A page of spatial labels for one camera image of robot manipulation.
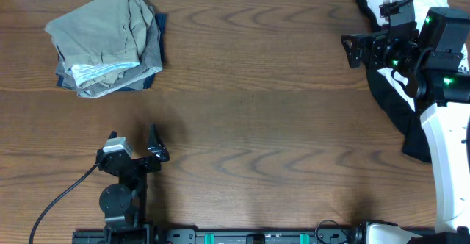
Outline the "khaki green shorts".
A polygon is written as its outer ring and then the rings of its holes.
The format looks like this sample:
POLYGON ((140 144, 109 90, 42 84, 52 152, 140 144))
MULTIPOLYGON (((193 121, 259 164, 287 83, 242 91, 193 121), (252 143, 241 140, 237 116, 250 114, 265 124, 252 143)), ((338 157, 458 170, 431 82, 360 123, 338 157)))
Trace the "khaki green shorts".
POLYGON ((144 0, 94 0, 46 24, 78 88, 110 88, 141 65, 153 8, 144 0))

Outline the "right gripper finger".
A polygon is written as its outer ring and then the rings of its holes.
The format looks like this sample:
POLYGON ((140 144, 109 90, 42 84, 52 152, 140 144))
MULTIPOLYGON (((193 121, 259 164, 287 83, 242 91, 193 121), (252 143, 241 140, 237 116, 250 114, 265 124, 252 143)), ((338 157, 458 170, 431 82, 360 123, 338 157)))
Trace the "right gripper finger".
POLYGON ((365 34, 342 35, 340 41, 344 49, 356 49, 365 38, 365 34))
POLYGON ((362 64, 362 48, 350 48, 347 52, 347 59, 351 68, 360 68, 362 64))

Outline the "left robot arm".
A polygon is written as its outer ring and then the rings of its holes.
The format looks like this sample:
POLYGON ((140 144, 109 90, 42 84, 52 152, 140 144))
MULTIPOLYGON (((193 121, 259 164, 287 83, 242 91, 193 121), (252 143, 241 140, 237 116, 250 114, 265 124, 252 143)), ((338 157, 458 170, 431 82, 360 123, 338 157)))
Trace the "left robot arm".
POLYGON ((125 137, 112 132, 102 149, 97 151, 97 168, 118 178, 100 195, 99 206, 104 213, 104 242, 165 243, 165 233, 146 220, 149 173, 161 170, 170 160, 156 126, 150 127, 148 139, 150 156, 133 159, 132 148, 125 137))

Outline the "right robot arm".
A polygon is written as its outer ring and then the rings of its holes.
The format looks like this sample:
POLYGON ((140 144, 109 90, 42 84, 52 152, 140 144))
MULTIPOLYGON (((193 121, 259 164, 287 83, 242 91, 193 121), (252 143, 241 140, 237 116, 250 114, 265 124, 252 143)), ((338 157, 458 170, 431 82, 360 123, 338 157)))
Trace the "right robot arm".
POLYGON ((427 139, 437 203, 433 234, 367 221, 351 232, 350 243, 469 242, 469 75, 458 72, 464 39, 459 32, 426 38, 417 29, 341 36, 351 68, 390 67, 408 78, 406 93, 416 101, 427 139))

